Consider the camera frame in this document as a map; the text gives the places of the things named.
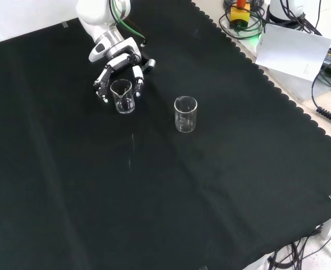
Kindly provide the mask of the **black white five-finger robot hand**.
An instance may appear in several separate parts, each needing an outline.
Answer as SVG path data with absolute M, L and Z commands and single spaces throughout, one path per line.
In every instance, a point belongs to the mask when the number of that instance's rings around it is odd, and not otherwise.
M 103 38 L 90 52 L 89 61 L 96 62 L 104 57 L 107 63 L 93 84 L 96 95 L 107 103 L 111 75 L 124 68 L 132 68 L 135 95 L 139 97 L 143 92 L 144 75 L 155 67 L 156 61 L 141 52 L 133 38 L 127 38 L 117 44 Z

